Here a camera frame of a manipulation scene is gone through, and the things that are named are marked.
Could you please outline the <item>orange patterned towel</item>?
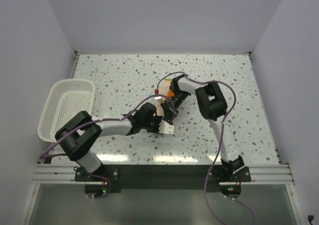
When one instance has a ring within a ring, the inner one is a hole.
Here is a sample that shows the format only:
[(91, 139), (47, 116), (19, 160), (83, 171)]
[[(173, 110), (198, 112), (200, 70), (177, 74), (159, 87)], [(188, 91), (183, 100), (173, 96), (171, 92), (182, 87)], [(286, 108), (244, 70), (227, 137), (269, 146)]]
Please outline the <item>orange patterned towel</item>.
[(172, 104), (172, 97), (174, 93), (170, 90), (172, 79), (164, 79), (159, 83), (159, 97), (155, 98), (156, 112), (155, 115), (162, 116), (162, 118), (169, 124), (173, 124), (177, 116), (177, 108)]

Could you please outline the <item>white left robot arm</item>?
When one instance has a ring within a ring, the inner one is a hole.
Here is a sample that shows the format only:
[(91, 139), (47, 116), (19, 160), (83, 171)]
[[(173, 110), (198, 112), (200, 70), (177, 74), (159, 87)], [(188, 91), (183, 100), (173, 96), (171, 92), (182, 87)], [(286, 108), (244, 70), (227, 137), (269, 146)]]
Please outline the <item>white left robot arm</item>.
[(148, 102), (123, 120), (94, 119), (87, 111), (81, 111), (56, 132), (55, 139), (70, 161), (82, 166), (90, 180), (98, 181), (104, 175), (105, 169), (100, 159), (91, 151), (91, 147), (99, 137), (128, 136), (141, 130), (157, 133), (161, 121), (162, 116), (157, 115), (156, 107)]

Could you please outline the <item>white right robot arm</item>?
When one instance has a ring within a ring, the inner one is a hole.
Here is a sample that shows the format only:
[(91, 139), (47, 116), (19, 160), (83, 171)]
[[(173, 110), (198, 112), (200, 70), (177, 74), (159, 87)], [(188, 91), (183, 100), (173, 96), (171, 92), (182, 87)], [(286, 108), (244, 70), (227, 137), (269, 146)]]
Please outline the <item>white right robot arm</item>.
[[(225, 85), (233, 93), (234, 101), (231, 108), (228, 108), (219, 84)], [(221, 81), (199, 82), (183, 74), (172, 79), (169, 91), (173, 93), (172, 97), (161, 96), (160, 107), (163, 111), (163, 119), (168, 121), (176, 116), (177, 108), (188, 96), (194, 95), (201, 116), (210, 123), (216, 139), (219, 140), (216, 154), (220, 155), (223, 178), (229, 182), (238, 178), (240, 170), (245, 166), (244, 161), (237, 149), (228, 145), (224, 135), (225, 120), (234, 109), (237, 100), (234, 90)]]

